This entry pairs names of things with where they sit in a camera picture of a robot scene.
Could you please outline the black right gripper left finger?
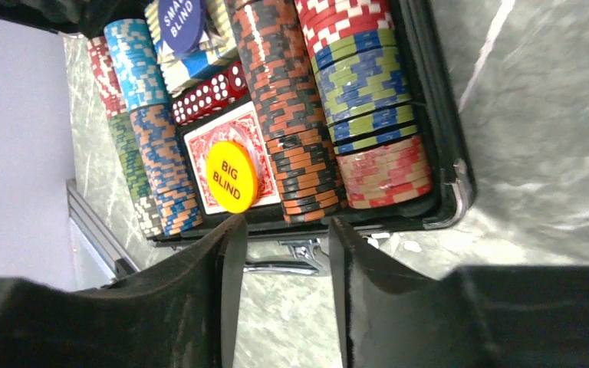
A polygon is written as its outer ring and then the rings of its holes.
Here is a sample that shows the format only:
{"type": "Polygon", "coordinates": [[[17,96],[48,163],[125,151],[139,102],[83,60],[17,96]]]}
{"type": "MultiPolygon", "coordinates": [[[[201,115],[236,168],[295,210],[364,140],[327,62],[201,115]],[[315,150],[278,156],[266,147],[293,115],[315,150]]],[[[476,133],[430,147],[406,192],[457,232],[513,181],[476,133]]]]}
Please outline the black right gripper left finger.
{"type": "Polygon", "coordinates": [[[163,261],[82,291],[0,278],[0,367],[231,367],[247,235],[234,215],[163,261]]]}

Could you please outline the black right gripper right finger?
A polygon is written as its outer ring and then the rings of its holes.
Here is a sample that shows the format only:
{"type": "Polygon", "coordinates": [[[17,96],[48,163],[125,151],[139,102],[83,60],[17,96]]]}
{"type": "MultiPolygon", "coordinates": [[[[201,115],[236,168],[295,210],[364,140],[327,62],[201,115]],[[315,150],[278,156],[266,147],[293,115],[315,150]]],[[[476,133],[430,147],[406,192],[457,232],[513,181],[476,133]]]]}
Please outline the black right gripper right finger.
{"type": "Polygon", "coordinates": [[[329,224],[345,367],[589,367],[589,266],[466,265],[434,280],[329,224]]]}

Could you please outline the orange big blind button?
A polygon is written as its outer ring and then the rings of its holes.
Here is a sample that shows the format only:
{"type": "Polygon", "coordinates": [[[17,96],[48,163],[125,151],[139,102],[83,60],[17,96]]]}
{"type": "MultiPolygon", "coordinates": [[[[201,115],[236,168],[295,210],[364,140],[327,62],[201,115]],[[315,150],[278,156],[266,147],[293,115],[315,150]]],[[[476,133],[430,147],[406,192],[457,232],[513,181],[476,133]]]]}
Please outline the orange big blind button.
{"type": "Polygon", "coordinates": [[[233,141],[214,144],[206,157],[206,178],[217,203],[227,212],[249,209],[258,195],[258,175],[243,146],[233,141]]]}

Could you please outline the red playing card deck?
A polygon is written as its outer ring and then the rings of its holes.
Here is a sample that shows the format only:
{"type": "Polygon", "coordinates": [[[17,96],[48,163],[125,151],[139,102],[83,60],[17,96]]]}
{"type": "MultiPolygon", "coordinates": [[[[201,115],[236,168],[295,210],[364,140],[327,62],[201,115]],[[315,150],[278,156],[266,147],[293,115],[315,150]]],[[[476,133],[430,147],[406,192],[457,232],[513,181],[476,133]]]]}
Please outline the red playing card deck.
{"type": "Polygon", "coordinates": [[[253,102],[183,136],[207,215],[280,202],[253,102]]]}

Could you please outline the black poker chip case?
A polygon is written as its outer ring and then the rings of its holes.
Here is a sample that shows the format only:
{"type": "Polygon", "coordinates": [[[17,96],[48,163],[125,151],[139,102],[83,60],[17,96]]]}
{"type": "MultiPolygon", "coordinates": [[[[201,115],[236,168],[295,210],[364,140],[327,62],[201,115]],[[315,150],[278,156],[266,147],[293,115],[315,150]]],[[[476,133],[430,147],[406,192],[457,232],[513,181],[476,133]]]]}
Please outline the black poker chip case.
{"type": "MultiPolygon", "coordinates": [[[[0,19],[56,35],[93,37],[112,21],[139,18],[145,5],[143,1],[0,1],[0,19]]],[[[432,6],[428,1],[394,1],[392,7],[434,187],[418,199],[378,209],[348,208],[339,217],[363,233],[448,228],[471,207],[477,187],[432,6]]]]}

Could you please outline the red five chip stack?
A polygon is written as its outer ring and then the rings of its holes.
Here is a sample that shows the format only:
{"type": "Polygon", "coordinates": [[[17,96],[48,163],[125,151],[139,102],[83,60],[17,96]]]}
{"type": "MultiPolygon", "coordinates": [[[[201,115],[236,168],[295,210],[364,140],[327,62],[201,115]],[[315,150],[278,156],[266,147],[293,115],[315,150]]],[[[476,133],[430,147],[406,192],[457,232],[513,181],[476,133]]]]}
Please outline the red five chip stack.
{"type": "Polygon", "coordinates": [[[337,157],[348,205],[375,209],[430,193],[433,180],[420,135],[337,157]]]}

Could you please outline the clear dealer button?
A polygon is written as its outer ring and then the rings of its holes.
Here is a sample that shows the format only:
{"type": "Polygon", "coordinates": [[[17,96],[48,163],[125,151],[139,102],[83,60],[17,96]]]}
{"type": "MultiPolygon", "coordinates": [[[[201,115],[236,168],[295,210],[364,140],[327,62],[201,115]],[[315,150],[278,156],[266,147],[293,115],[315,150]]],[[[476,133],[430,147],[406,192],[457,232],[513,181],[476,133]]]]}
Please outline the clear dealer button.
{"type": "Polygon", "coordinates": [[[262,167],[260,163],[260,156],[258,154],[258,150],[255,148],[255,144],[253,143],[251,136],[248,135],[242,128],[238,128],[234,125],[231,125],[229,130],[232,140],[245,148],[255,167],[257,175],[261,176],[262,167]]]}

